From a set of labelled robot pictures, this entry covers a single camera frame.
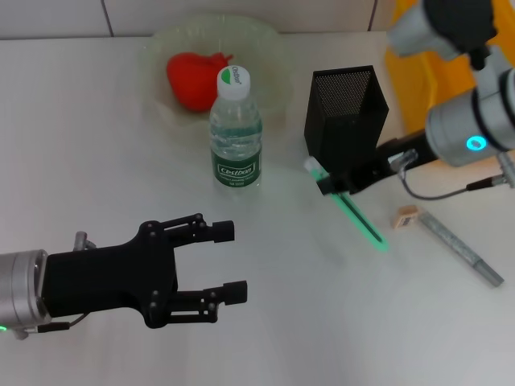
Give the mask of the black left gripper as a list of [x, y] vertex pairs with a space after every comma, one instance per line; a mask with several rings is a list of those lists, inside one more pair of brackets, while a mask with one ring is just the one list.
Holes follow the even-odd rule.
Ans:
[[247, 302], [247, 281], [178, 291], [168, 299], [176, 289], [173, 247], [234, 240], [234, 222], [209, 225], [201, 213], [162, 223], [145, 222], [124, 244], [50, 255], [43, 278], [43, 304], [53, 318], [130, 308], [151, 329], [215, 323], [221, 303]]

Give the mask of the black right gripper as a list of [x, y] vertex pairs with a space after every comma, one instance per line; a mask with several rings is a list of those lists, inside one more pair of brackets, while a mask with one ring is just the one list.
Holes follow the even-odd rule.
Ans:
[[337, 195], [359, 193], [397, 173], [390, 165], [396, 157], [402, 156], [409, 150], [415, 150], [418, 157], [411, 162], [407, 170], [425, 165], [433, 161], [433, 151], [424, 133], [413, 133], [403, 138], [395, 138], [377, 147], [373, 155], [359, 161], [356, 165], [348, 166], [344, 173], [331, 173], [328, 178], [317, 182], [322, 195]]

